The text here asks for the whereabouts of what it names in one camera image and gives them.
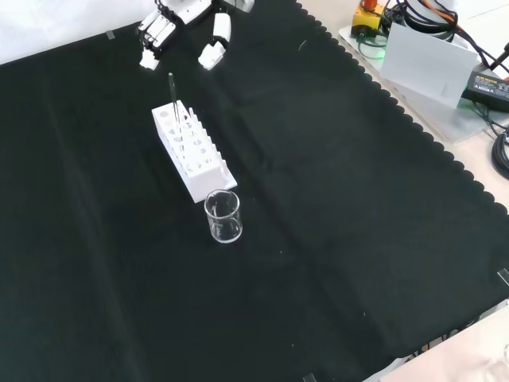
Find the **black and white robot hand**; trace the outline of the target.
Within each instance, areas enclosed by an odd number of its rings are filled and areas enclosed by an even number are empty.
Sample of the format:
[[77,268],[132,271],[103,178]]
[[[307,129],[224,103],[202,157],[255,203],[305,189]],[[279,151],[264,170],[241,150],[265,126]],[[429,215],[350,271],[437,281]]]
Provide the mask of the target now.
[[219,1],[156,1],[155,4],[156,10],[136,29],[142,46],[142,68],[155,70],[171,36],[210,10],[215,11],[212,41],[204,46],[198,62],[210,71],[223,59],[231,40],[231,16]]

